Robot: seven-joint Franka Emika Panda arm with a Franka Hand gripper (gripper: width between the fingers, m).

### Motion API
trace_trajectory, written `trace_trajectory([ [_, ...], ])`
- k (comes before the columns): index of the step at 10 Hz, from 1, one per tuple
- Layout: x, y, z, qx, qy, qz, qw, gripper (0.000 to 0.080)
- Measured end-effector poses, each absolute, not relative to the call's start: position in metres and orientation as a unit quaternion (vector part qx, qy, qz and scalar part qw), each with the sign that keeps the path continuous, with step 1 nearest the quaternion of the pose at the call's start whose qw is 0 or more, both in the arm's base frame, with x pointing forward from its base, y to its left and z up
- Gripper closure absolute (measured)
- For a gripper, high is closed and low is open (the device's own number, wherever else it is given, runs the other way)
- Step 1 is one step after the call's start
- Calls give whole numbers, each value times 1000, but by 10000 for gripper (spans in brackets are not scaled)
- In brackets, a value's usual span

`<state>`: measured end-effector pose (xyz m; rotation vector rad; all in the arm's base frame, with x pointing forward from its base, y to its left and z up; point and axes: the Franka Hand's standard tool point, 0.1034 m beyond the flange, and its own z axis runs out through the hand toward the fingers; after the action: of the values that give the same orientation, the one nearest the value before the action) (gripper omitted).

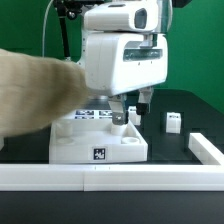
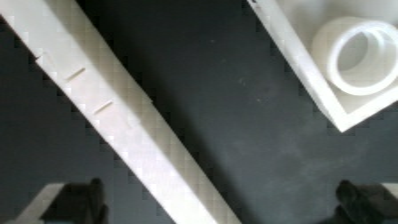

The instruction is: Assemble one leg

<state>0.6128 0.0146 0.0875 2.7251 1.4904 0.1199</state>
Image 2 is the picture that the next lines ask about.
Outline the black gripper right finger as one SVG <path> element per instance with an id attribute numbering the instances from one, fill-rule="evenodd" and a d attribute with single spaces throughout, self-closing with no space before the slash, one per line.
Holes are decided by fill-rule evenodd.
<path id="1" fill-rule="evenodd" d="M 339 182 L 330 224 L 398 224 L 398 183 Z"/>

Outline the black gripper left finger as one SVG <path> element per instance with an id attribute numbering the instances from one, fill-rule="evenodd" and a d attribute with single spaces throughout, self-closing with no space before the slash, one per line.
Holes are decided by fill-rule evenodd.
<path id="1" fill-rule="evenodd" d="M 50 183 L 9 224 L 108 224 L 101 179 Z"/>

